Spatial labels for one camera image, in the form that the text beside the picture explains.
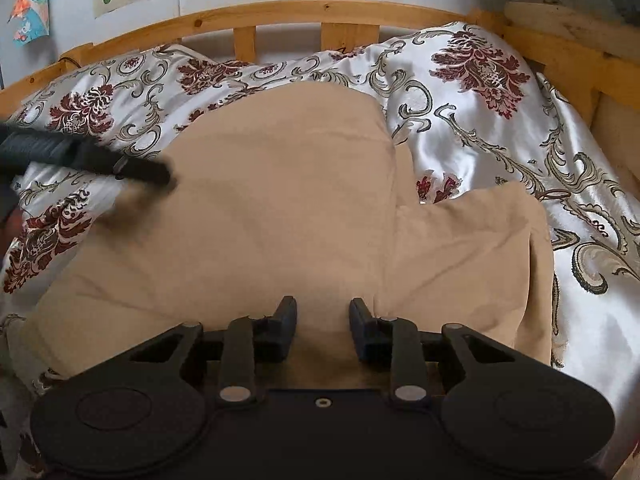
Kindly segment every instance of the beige blanket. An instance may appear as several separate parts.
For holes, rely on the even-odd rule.
[[[375,379],[347,316],[362,297],[377,316],[438,332],[460,322],[548,363],[543,208],[516,183],[420,205],[398,149],[379,105],[333,84],[290,84],[203,115],[163,152],[177,189],[130,186],[23,338],[71,375],[185,320],[220,329],[271,314],[290,294],[298,329],[284,382],[364,386]]]

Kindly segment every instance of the hand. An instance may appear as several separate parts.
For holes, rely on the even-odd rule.
[[[4,258],[6,250],[14,241],[14,238],[20,236],[22,232],[22,211],[20,209],[14,209],[6,220],[6,223],[0,230],[0,254]]]

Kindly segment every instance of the bed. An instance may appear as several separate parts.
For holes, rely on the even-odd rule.
[[[394,142],[412,150],[421,202],[522,182],[545,206],[554,248],[550,364],[612,403],[618,426],[602,457],[612,474],[640,424],[640,66],[625,50],[638,32],[593,21],[571,28],[578,18],[560,14],[535,4],[462,16],[336,0],[208,10],[64,53],[0,92],[0,118],[153,157],[209,110],[289,82],[332,82],[377,99]],[[278,23],[321,23],[321,51],[256,64],[256,27]],[[381,26],[411,32],[379,43]],[[236,53],[229,62],[181,44],[227,29]],[[121,184],[32,166],[17,186],[28,219],[0,276],[0,333],[21,362],[18,376],[41,394],[63,378],[12,347],[12,330]]]

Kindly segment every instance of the wooden bed frame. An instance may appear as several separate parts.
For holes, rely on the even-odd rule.
[[[381,26],[422,29],[453,21],[494,32],[542,71],[592,127],[623,186],[640,197],[640,30],[543,4],[512,3],[504,14],[475,10],[468,16],[350,0],[288,0],[204,10],[65,52],[58,62],[0,91],[0,119],[64,73],[196,34],[233,29],[236,59],[255,62],[259,25],[321,23],[320,50],[350,51],[377,43]]]

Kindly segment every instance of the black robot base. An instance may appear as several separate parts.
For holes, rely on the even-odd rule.
[[[204,333],[177,326],[42,397],[31,415],[49,480],[596,480],[614,415],[594,389],[466,326],[419,332],[350,304],[379,390],[261,390],[255,363],[282,362],[292,297],[261,320]],[[214,385],[207,361],[220,361]],[[446,391],[430,396],[426,361]]]

